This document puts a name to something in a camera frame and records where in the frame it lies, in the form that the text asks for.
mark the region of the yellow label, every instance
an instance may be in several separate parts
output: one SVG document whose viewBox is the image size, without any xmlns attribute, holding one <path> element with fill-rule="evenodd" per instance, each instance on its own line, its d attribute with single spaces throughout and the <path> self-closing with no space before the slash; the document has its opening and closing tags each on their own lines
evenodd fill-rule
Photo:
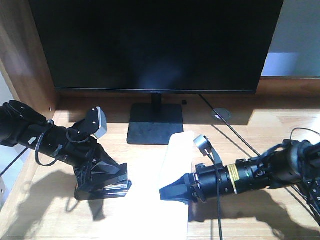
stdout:
<svg viewBox="0 0 320 240">
<path fill-rule="evenodd" d="M 235 182 L 240 180 L 237 166 L 235 164 L 231 164 L 231 165 L 228 165 L 227 168 L 229 171 L 229 175 L 230 175 L 230 179 L 231 179 L 234 193 L 237 194 L 237 188 L 236 188 Z"/>
</svg>

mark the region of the screw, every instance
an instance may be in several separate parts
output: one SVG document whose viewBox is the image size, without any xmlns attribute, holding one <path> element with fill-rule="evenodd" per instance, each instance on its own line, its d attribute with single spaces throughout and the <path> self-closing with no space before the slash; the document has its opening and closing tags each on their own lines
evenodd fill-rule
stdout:
<svg viewBox="0 0 320 240">
<path fill-rule="evenodd" d="M 256 174 L 257 174 L 259 177 L 261 177 L 261 176 L 264 174 L 264 172 L 261 171 L 261 170 L 259 170 Z"/>
</svg>

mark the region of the black cable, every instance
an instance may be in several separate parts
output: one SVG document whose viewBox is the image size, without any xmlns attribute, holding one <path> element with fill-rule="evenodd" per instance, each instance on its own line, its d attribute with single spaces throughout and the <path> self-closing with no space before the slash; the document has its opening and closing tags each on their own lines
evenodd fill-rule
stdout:
<svg viewBox="0 0 320 240">
<path fill-rule="evenodd" d="M 26 147 L 20 154 L 12 161 L 10 164 L 2 171 L 0 172 L 0 178 L 5 174 L 5 172 L 28 150 Z"/>
<path fill-rule="evenodd" d="M 65 128 L 65 135 L 66 135 L 66 139 L 68 139 L 68 141 L 69 141 L 70 143 L 73 143 L 73 144 L 83 144 L 83 143 L 86 143 L 86 142 L 89 141 L 89 137 L 87 137 L 86 139 L 81 140 L 81 141 L 74 141 L 74 140 L 72 140 L 72 138 L 71 138 L 70 135 L 69 135 L 69 130 L 68 130 L 68 128 Z"/>
<path fill-rule="evenodd" d="M 43 166 L 43 167 L 50 167 L 52 166 L 53 164 L 55 164 L 58 159 L 54 159 L 52 162 L 50 162 L 49 164 L 42 164 L 39 160 L 39 149 L 40 149 L 40 146 L 41 146 L 41 143 L 42 143 L 42 140 L 44 139 L 46 133 L 54 126 L 54 121 L 53 120 L 49 120 L 48 121 L 48 128 L 40 135 L 39 139 L 38 139 L 38 142 L 36 143 L 36 146 L 35 146 L 35 149 L 34 149 L 34 158 L 35 158 L 35 161 L 38 165 L 40 166 Z"/>
<path fill-rule="evenodd" d="M 313 132 L 314 134 L 317 134 L 317 135 L 320 136 L 320 133 L 319 133 L 319 132 L 314 131 L 314 130 L 312 130 L 312 129 L 305 128 L 305 127 L 296 127 L 296 128 L 294 128 L 294 129 L 292 129 L 292 131 L 291 131 L 290 140 L 292 140 L 292 135 L 293 135 L 294 131 L 296 131 L 296 130 L 306 130 L 306 131 Z"/>
<path fill-rule="evenodd" d="M 218 115 L 218 117 L 225 123 L 225 125 L 228 126 L 228 128 L 245 144 L 248 148 L 250 148 L 257 156 L 260 156 L 260 154 L 249 144 L 246 140 L 243 139 L 242 136 L 239 135 L 239 133 L 211 106 L 211 104 L 207 101 L 207 99 L 202 96 L 202 94 L 199 94 L 200 98 L 214 111 L 215 114 Z"/>
<path fill-rule="evenodd" d="M 221 177 L 220 177 L 220 173 L 219 170 L 215 164 L 215 160 L 214 158 L 207 153 L 207 156 L 209 157 L 209 159 L 213 162 L 213 167 L 214 170 L 216 172 L 215 175 L 215 181 L 216 181 L 216 204 L 217 204 L 217 213 L 218 213 L 218 228 L 219 228 L 219 236 L 220 236 L 220 240 L 223 240 L 223 234 L 222 234 L 222 226 L 221 226 L 221 202 L 220 202 L 220 181 L 221 181 Z"/>
</svg>

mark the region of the wooden wall panel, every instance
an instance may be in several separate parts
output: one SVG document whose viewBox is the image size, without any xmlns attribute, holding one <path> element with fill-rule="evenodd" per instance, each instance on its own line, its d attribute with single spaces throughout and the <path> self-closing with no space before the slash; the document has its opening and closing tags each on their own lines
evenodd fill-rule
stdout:
<svg viewBox="0 0 320 240">
<path fill-rule="evenodd" d="M 16 100 L 53 116 L 58 95 L 27 0 L 0 0 L 0 71 Z"/>
</svg>

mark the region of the white wall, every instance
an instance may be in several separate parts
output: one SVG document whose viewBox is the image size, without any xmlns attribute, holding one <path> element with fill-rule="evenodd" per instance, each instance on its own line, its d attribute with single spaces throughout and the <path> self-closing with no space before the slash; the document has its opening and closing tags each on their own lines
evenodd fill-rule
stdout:
<svg viewBox="0 0 320 240">
<path fill-rule="evenodd" d="M 320 77 L 320 0 L 284 0 L 262 76 Z"/>
<path fill-rule="evenodd" d="M 8 102 L 10 100 L 14 99 L 7 83 L 0 72 L 0 106 L 3 105 L 3 103 Z M 17 155 L 24 149 L 23 146 L 17 145 L 15 147 L 6 147 L 0 145 L 0 171 L 2 172 L 8 164 L 17 157 Z M 12 167 L 2 176 L 2 180 L 5 185 L 5 189 L 0 189 L 4 191 L 3 199 L 0 199 L 0 209 L 2 205 L 7 200 L 9 193 L 11 192 L 14 183 L 21 172 L 21 169 L 24 165 L 24 162 L 26 161 L 28 155 L 30 154 L 30 150 L 28 150 L 20 159 L 18 159 Z"/>
</svg>

